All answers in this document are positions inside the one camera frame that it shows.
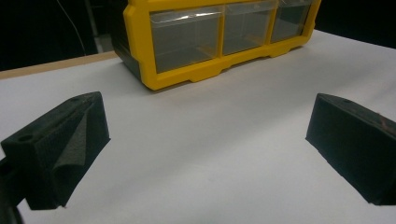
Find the dark background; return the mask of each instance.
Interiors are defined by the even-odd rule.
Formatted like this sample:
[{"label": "dark background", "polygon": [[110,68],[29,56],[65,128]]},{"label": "dark background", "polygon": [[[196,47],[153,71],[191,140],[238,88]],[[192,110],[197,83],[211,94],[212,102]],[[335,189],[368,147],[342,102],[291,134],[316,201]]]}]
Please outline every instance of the dark background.
[{"label": "dark background", "polygon": [[[108,34],[107,6],[89,0],[97,35]],[[84,0],[0,0],[0,71],[97,53]],[[396,19],[390,1],[322,0],[316,29],[396,49]]]}]

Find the black block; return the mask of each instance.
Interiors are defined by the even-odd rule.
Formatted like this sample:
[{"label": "black block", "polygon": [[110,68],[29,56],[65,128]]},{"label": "black block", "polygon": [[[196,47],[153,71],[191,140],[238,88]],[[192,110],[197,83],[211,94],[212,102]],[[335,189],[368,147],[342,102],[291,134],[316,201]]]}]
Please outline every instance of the black block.
[{"label": "black block", "polygon": [[4,140],[32,210],[65,206],[109,141],[100,92],[71,98]]},{"label": "black block", "polygon": [[318,94],[306,140],[368,202],[396,204],[396,123],[361,105]]}]

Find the yellow storage box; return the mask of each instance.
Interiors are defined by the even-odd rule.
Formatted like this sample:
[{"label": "yellow storage box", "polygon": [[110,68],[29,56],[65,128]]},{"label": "yellow storage box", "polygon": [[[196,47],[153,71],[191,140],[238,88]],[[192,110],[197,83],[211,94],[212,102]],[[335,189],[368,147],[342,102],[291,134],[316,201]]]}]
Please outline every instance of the yellow storage box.
[{"label": "yellow storage box", "polygon": [[121,0],[113,3],[114,50],[147,87],[200,81],[305,44],[320,0]]}]

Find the white tabletop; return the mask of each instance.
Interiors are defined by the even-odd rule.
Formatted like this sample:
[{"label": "white tabletop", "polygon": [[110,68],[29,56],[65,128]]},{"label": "white tabletop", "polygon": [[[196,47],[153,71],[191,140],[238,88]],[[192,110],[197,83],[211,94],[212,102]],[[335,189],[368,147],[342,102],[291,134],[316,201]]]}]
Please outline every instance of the white tabletop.
[{"label": "white tabletop", "polygon": [[317,93],[396,120],[396,50],[315,31],[302,48],[149,91],[120,59],[0,80],[0,138],[66,99],[104,97],[111,141],[38,223],[395,223],[305,141]]}]

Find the wooden table edge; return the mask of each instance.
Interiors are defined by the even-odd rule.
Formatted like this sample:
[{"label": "wooden table edge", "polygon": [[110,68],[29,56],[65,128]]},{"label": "wooden table edge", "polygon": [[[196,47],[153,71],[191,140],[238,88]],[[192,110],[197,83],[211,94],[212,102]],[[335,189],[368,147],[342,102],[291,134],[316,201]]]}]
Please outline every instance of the wooden table edge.
[{"label": "wooden table edge", "polygon": [[51,70],[72,67],[77,65],[83,65],[87,63],[96,63],[108,59],[117,58],[118,55],[114,51],[109,51],[105,53],[93,54],[84,57],[78,57],[68,60],[62,60],[54,63],[43,63],[23,68],[11,69],[0,72],[0,79],[11,78],[11,77],[22,77],[35,73],[42,73]]}]

